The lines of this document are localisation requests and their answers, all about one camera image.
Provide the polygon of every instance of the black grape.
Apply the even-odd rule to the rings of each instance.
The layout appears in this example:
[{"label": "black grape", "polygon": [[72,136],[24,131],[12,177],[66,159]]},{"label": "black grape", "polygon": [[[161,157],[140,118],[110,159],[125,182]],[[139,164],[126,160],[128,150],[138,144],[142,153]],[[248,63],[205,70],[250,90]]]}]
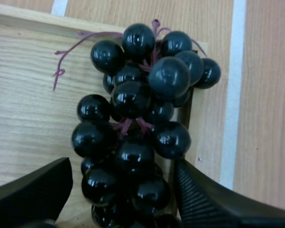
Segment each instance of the black grape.
[{"label": "black grape", "polygon": [[159,124],[169,121],[174,114],[172,102],[153,99],[148,112],[143,119],[150,124]]},{"label": "black grape", "polygon": [[97,94],[85,96],[77,105],[77,115],[80,121],[109,121],[110,111],[109,102]]},{"label": "black grape", "polygon": [[114,202],[120,188],[115,173],[108,167],[87,171],[81,182],[83,195],[97,207],[105,207]]},{"label": "black grape", "polygon": [[181,31],[168,33],[161,43],[162,56],[174,56],[180,51],[192,50],[192,41],[190,37]]},{"label": "black grape", "polygon": [[146,82],[146,76],[137,64],[129,63],[124,66],[124,68],[122,68],[114,77],[115,85],[118,85],[125,81]]},{"label": "black grape", "polygon": [[181,51],[175,57],[181,59],[189,68],[190,86],[196,84],[204,72],[204,65],[201,58],[193,51]]},{"label": "black grape", "polygon": [[84,175],[88,169],[93,168],[102,162],[103,160],[99,158],[84,158],[81,162],[81,173]]},{"label": "black grape", "polygon": [[127,81],[112,91],[115,111],[122,117],[136,119],[147,112],[151,101],[151,90],[147,83]]},{"label": "black grape", "polygon": [[82,122],[72,134],[73,148],[81,157],[102,158],[116,143],[117,134],[107,122]]},{"label": "black grape", "polygon": [[157,228],[157,227],[152,217],[140,217],[140,218],[135,218],[130,223],[130,225],[124,226],[123,228]]},{"label": "black grape", "polygon": [[154,163],[149,165],[148,167],[142,167],[138,169],[132,169],[129,173],[130,178],[133,178],[134,181],[137,181],[137,178],[141,176],[153,176],[156,175],[158,177],[163,177],[162,169],[158,166],[158,164]]},{"label": "black grape", "polygon": [[117,146],[114,163],[124,171],[148,167],[154,163],[152,145],[143,138],[128,136]]},{"label": "black grape", "polygon": [[112,103],[112,98],[110,99],[110,108],[111,108],[111,117],[114,119],[116,122],[121,121],[122,117],[116,113],[114,105]]},{"label": "black grape", "polygon": [[177,217],[164,214],[156,218],[157,228],[183,228],[181,220]]},{"label": "black grape", "polygon": [[188,130],[179,122],[155,125],[151,138],[156,152],[167,159],[181,158],[191,145]]},{"label": "black grape", "polygon": [[104,152],[101,158],[84,158],[81,162],[81,173],[84,175],[88,169],[99,167],[103,165],[104,162],[109,162],[112,160],[112,153],[110,151]]},{"label": "black grape", "polygon": [[188,90],[185,94],[183,94],[180,97],[177,97],[174,101],[173,101],[173,106],[175,108],[179,108],[182,107],[186,104],[186,102],[189,100],[190,98],[190,90]]},{"label": "black grape", "polygon": [[186,64],[176,57],[158,60],[148,77],[151,90],[163,100],[173,100],[189,88],[190,73]]},{"label": "black grape", "polygon": [[152,30],[144,24],[133,24],[123,33],[125,54],[133,58],[144,58],[151,54],[155,46]]},{"label": "black grape", "polygon": [[110,40],[102,40],[94,44],[91,60],[95,68],[103,73],[116,72],[125,62],[121,47]]},{"label": "black grape", "polygon": [[158,215],[169,203],[170,187],[156,175],[141,177],[132,187],[130,198],[134,208],[143,215]]},{"label": "black grape", "polygon": [[112,74],[104,74],[103,86],[108,94],[114,89],[114,76]]},{"label": "black grape", "polygon": [[120,225],[117,221],[117,205],[109,205],[107,207],[92,206],[93,222],[102,228],[118,228]]},{"label": "black grape", "polygon": [[220,79],[220,67],[210,58],[202,58],[204,64],[204,72],[200,80],[194,85],[199,89],[209,89],[213,87]]}]

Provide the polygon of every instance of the grape cluster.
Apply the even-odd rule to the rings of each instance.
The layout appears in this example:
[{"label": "grape cluster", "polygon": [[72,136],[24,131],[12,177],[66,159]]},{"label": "grape cluster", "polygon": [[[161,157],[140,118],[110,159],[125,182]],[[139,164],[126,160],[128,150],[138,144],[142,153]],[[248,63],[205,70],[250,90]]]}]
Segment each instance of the grape cluster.
[{"label": "grape cluster", "polygon": [[[102,228],[182,227],[174,216],[162,214],[171,191],[154,152],[166,159],[184,156],[191,138],[182,124],[170,121],[174,108],[188,101],[192,86],[214,86],[220,68],[192,50],[195,41],[187,34],[159,26],[153,20],[153,30],[133,24],[123,34],[82,32],[86,37],[76,44],[96,35],[122,40],[122,46],[102,40],[92,47],[92,63],[104,73],[103,87],[111,99],[83,97],[77,106],[81,123],[72,134],[73,148],[84,158],[82,192],[92,203],[93,221]],[[165,30],[169,33],[158,39]],[[56,52],[63,56],[54,88],[65,73],[61,62],[72,49]]]}]

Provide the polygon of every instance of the white stripe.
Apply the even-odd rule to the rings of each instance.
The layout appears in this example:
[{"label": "white stripe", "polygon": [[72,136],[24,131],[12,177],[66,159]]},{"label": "white stripe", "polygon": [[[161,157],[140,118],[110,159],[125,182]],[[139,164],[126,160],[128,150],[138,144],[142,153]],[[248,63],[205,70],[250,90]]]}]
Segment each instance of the white stripe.
[{"label": "white stripe", "polygon": [[64,16],[67,9],[67,0],[54,0],[51,14]]},{"label": "white stripe", "polygon": [[233,189],[238,142],[246,0],[234,0],[220,184]]}]

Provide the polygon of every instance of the wooden board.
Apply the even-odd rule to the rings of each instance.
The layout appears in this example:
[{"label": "wooden board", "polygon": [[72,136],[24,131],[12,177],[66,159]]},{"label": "wooden board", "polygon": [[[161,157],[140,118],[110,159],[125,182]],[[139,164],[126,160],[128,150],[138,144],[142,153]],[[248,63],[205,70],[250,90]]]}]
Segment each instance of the wooden board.
[{"label": "wooden board", "polygon": [[208,54],[221,66],[222,79],[210,90],[199,90],[193,96],[192,145],[186,158],[216,181],[223,143],[232,9],[233,0],[68,0],[66,9],[68,17],[121,27],[135,22],[150,25],[158,18],[163,26],[209,44]]},{"label": "wooden board", "polygon": [[[124,29],[0,5],[0,185],[69,157],[74,187],[58,219],[61,228],[94,227],[91,205],[81,192],[82,159],[73,152],[70,135],[79,123],[76,104],[83,96],[96,93],[109,99],[103,75],[90,61],[92,40],[66,57],[66,74],[52,91],[51,75],[59,60],[54,53],[76,43],[78,30]],[[168,179],[171,162],[159,157],[156,161]]]},{"label": "wooden board", "polygon": [[0,0],[0,4],[50,13],[54,0]]},{"label": "wooden board", "polygon": [[285,0],[248,0],[234,190],[285,209]]}]

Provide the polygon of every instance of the ribbed black plastic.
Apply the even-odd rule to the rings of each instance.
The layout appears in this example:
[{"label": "ribbed black plastic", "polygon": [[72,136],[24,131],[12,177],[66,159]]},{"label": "ribbed black plastic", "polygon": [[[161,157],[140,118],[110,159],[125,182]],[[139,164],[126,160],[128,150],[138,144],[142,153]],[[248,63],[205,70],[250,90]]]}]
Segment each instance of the ribbed black plastic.
[{"label": "ribbed black plastic", "polygon": [[0,228],[36,220],[56,220],[73,186],[68,158],[0,187]]},{"label": "ribbed black plastic", "polygon": [[174,175],[185,228],[285,228],[285,210],[226,189],[184,159],[175,162]]}]

